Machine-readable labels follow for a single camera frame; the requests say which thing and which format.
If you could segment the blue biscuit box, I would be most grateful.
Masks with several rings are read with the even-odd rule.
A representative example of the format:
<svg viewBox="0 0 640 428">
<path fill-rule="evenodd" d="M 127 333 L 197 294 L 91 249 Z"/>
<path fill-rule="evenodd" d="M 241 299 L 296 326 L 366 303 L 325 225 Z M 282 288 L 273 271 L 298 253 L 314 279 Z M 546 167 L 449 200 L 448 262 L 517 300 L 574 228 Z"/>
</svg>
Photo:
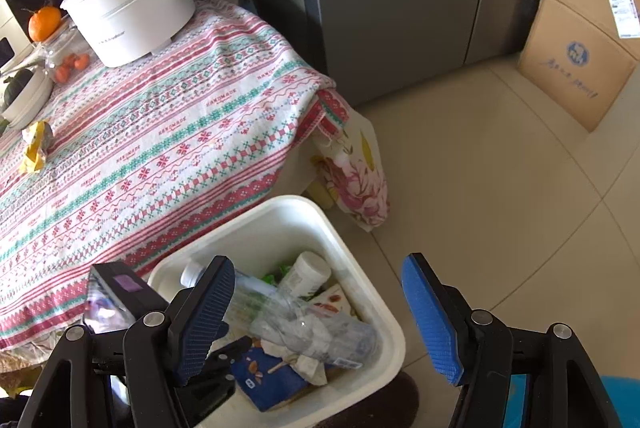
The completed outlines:
<svg viewBox="0 0 640 428">
<path fill-rule="evenodd" d="M 231 365 L 231 374 L 254 407 L 260 412 L 294 400 L 309 384 L 280 358 L 253 347 Z"/>
</svg>

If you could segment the clear plastic bottle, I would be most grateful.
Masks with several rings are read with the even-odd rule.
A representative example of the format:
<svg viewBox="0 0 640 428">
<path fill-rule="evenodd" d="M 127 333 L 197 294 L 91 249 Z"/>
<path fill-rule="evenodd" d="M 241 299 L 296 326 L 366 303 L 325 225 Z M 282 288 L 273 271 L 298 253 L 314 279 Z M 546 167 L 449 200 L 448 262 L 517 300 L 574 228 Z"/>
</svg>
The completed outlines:
<svg viewBox="0 0 640 428">
<path fill-rule="evenodd" d="M 240 271 L 235 273 L 235 288 L 224 320 L 232 332 L 351 370 L 368 362 L 378 343 L 370 325 L 345 312 L 331 312 L 294 298 Z"/>
</svg>

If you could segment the white printed wrapper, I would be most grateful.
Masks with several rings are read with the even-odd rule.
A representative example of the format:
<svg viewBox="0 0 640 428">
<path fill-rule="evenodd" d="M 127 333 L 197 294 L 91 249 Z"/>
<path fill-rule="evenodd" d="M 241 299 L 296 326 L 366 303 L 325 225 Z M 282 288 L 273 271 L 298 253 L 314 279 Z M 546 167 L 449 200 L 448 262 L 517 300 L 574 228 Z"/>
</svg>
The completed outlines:
<svg viewBox="0 0 640 428">
<path fill-rule="evenodd" d="M 270 341 L 262 340 L 260 346 L 267 356 L 280 359 L 285 365 L 291 367 L 300 378 L 308 382 L 309 385 L 322 387 L 328 383 L 326 368 L 322 362 L 310 356 L 295 353 L 289 348 L 273 344 Z"/>
</svg>

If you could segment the green snack bag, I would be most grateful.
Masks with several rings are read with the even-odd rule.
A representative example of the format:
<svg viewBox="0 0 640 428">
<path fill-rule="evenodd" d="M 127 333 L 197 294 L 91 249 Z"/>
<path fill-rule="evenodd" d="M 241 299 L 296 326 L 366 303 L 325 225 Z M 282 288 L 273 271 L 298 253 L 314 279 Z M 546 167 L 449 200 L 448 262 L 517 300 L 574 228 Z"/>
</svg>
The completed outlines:
<svg viewBox="0 0 640 428">
<path fill-rule="evenodd" d="M 288 275 L 292 269 L 291 263 L 281 263 L 272 272 L 262 276 L 262 281 L 268 285 L 278 287 L 282 280 Z"/>
</svg>

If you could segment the orange white snack bag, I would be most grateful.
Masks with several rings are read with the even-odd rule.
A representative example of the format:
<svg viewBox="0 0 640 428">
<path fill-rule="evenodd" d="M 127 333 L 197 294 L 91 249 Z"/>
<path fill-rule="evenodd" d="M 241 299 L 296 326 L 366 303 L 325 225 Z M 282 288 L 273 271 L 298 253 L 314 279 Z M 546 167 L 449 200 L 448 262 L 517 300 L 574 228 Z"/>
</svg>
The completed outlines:
<svg viewBox="0 0 640 428">
<path fill-rule="evenodd" d="M 320 292 L 310 300 L 310 303 L 332 313 L 345 313 L 353 318 L 357 317 L 357 312 L 350 304 L 340 284 L 334 284 L 324 292 Z"/>
</svg>

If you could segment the white yogurt bottle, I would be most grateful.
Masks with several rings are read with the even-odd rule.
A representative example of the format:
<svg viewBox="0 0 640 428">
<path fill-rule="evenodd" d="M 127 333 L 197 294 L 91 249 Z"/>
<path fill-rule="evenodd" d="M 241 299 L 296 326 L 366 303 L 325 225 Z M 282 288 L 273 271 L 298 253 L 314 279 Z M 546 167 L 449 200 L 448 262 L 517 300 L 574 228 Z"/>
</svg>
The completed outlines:
<svg viewBox="0 0 640 428">
<path fill-rule="evenodd" d="M 278 286 L 278 291 L 294 298 L 308 300 L 329 281 L 331 275 L 332 271 L 326 260 L 314 252 L 302 252 Z"/>
</svg>

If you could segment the yellow snack wrapper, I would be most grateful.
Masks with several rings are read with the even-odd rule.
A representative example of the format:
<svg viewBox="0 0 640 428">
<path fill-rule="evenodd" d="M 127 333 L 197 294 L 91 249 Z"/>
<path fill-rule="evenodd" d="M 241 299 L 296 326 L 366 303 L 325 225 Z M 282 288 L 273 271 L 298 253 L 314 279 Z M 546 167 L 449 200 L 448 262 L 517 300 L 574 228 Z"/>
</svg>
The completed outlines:
<svg viewBox="0 0 640 428">
<path fill-rule="evenodd" d="M 53 142 L 52 128 L 45 120 L 37 120 L 22 130 L 22 139 L 25 151 L 20 173 L 34 174 L 46 164 L 47 154 Z"/>
</svg>

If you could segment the white trash bin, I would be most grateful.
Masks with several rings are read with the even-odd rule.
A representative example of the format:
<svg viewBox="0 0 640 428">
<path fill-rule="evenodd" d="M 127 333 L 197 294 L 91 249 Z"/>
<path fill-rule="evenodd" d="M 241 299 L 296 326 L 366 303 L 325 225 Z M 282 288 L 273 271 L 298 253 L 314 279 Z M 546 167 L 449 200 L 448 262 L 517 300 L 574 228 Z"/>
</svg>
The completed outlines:
<svg viewBox="0 0 640 428">
<path fill-rule="evenodd" d="M 250 346 L 232 366 L 235 393 L 203 426 L 312 427 L 398 374 L 399 324 L 310 200 L 267 200 L 163 260 L 149 284 L 171 300 L 216 256 L 235 268 L 224 340 L 248 335 Z"/>
</svg>

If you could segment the brown slipper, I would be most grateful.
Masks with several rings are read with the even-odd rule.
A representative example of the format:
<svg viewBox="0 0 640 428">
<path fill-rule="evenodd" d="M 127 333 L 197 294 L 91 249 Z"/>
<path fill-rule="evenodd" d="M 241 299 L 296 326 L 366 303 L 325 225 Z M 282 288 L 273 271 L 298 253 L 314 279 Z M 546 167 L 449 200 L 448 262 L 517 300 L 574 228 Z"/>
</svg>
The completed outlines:
<svg viewBox="0 0 640 428">
<path fill-rule="evenodd" d="M 318 428 L 406 428 L 416 419 L 420 394 L 416 382 L 400 372 L 391 382 L 350 408 L 322 422 Z"/>
</svg>

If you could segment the patterned tablecloth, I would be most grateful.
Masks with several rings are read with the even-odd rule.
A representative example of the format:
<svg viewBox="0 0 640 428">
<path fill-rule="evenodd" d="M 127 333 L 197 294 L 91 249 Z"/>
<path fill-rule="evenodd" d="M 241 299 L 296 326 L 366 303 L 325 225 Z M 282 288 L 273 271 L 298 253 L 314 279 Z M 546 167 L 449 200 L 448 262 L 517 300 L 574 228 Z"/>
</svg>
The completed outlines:
<svg viewBox="0 0 640 428">
<path fill-rule="evenodd" d="M 224 0 L 196 0 L 161 54 L 56 87 L 41 170 L 21 172 L 18 133 L 1 139 L 2 349 L 75 322 L 94 264 L 147 274 L 259 203 L 300 142 L 348 116 L 329 77 Z"/>
</svg>

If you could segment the dark green squash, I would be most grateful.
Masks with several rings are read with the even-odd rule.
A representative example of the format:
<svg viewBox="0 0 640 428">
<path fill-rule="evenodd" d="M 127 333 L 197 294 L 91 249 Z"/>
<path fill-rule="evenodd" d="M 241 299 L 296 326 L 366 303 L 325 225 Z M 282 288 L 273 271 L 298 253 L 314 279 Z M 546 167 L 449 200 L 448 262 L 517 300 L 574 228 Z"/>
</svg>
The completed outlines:
<svg viewBox="0 0 640 428">
<path fill-rule="evenodd" d="M 6 82 L 6 90 L 4 90 L 4 105 L 9 107 L 21 92 L 28 85 L 34 76 L 34 72 L 28 68 L 18 70 L 13 76 L 8 78 Z"/>
</svg>

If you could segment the lower cardboard box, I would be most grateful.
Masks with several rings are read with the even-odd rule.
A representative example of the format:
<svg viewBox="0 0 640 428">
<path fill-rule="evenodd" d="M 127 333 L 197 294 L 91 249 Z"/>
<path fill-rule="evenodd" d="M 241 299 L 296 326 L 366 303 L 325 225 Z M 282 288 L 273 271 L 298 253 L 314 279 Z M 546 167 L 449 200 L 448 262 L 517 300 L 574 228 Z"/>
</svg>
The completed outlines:
<svg viewBox="0 0 640 428">
<path fill-rule="evenodd" d="M 558 0 L 540 0 L 518 71 L 582 128 L 597 129 L 638 61 Z"/>
</svg>

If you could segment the glass jar with lid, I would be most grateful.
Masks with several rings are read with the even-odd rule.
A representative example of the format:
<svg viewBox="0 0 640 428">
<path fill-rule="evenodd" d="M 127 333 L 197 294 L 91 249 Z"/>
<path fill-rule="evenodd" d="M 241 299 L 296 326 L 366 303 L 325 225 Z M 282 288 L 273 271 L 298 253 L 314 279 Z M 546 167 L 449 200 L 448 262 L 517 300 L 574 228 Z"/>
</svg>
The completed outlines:
<svg viewBox="0 0 640 428">
<path fill-rule="evenodd" d="M 57 84 L 65 84 L 94 60 L 93 50 L 76 27 L 59 29 L 42 47 L 47 74 Z"/>
</svg>

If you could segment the large orange tangerine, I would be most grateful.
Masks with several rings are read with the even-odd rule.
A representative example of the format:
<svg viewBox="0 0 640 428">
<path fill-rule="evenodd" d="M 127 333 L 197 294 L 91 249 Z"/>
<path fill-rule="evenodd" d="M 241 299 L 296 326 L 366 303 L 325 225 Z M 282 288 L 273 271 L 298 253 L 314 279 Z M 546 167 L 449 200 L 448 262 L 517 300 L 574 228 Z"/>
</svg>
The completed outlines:
<svg viewBox="0 0 640 428">
<path fill-rule="evenodd" d="M 33 42 L 48 39 L 61 25 L 62 12 L 56 6 L 44 6 L 34 12 L 28 21 L 28 36 Z"/>
</svg>

